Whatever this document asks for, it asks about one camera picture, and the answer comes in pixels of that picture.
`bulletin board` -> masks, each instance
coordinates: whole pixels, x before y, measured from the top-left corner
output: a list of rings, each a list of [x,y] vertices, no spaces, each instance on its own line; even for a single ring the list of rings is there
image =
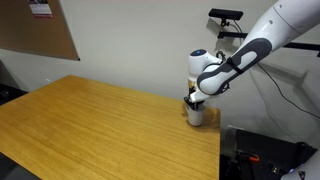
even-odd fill
[[[51,16],[34,14],[30,3],[39,2]],[[80,60],[59,0],[0,0],[0,48]]]

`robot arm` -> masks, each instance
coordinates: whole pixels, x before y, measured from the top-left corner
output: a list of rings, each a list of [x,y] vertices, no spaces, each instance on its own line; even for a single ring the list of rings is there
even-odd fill
[[[190,82],[196,84],[189,101],[201,102],[221,94],[230,81],[319,23],[319,0],[279,0],[258,20],[226,62],[204,50],[190,55],[189,87]]]

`wood grain surface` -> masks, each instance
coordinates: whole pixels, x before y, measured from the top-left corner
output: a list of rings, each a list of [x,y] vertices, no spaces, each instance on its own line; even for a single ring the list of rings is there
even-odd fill
[[[42,179],[219,179],[220,111],[67,76],[0,106],[0,152]]]

